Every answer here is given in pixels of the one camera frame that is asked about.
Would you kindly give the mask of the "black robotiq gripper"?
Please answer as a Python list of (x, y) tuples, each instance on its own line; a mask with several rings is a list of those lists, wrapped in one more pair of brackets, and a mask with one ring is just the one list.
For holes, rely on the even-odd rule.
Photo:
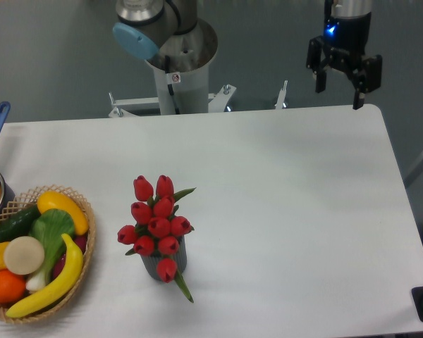
[(306, 67), (315, 78), (315, 92), (326, 89), (326, 69), (352, 73), (355, 88), (352, 108), (364, 105), (365, 95), (381, 86), (382, 56), (364, 57), (372, 14), (339, 18), (329, 16), (324, 20), (323, 36), (309, 41)]

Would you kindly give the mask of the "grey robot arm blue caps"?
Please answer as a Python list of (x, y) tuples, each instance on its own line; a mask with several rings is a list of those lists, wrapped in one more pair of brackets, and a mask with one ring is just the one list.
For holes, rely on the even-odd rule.
[[(161, 114), (229, 110), (235, 87), (226, 84), (217, 94), (209, 93), (218, 38), (198, 18), (196, 1), (117, 1), (116, 14), (114, 39), (153, 70)], [(337, 70), (355, 88), (355, 110), (381, 86), (383, 59), (365, 53), (371, 18), (371, 1), (325, 1), (322, 33), (308, 44), (306, 66), (313, 72), (315, 91), (326, 89), (327, 70)]]

